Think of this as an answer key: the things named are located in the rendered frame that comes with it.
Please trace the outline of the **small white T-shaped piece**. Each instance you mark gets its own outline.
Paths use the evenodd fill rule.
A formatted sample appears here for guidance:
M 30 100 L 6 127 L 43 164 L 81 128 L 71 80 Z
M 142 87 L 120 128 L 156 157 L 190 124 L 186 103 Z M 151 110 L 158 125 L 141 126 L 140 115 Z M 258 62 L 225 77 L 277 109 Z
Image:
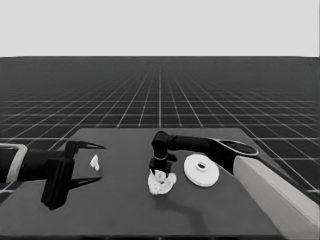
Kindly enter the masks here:
M 99 171 L 100 170 L 100 165 L 99 165 L 99 157 L 97 154 L 93 156 L 93 158 L 90 161 L 90 166 L 95 170 Z

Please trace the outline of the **white round carrier with pins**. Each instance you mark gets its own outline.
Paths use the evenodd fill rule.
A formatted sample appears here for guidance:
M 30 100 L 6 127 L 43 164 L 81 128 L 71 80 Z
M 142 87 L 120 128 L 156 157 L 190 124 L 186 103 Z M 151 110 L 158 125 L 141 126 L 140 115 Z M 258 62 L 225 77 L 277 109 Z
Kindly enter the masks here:
M 165 172 L 158 170 L 156 170 L 155 172 L 156 174 L 154 175 L 154 177 L 157 181 L 157 185 L 153 188 L 168 188 L 168 190 L 170 191 L 173 185 L 171 185 L 170 182 L 167 180 Z

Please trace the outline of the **large thick white disc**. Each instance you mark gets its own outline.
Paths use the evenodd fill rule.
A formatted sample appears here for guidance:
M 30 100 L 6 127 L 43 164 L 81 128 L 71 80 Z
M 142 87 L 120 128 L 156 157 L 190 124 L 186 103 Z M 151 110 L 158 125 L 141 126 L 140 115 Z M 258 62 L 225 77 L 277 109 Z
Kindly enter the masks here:
M 186 177 L 200 187 L 213 186 L 220 176 L 217 164 L 202 154 L 191 154 L 187 156 L 183 167 Z

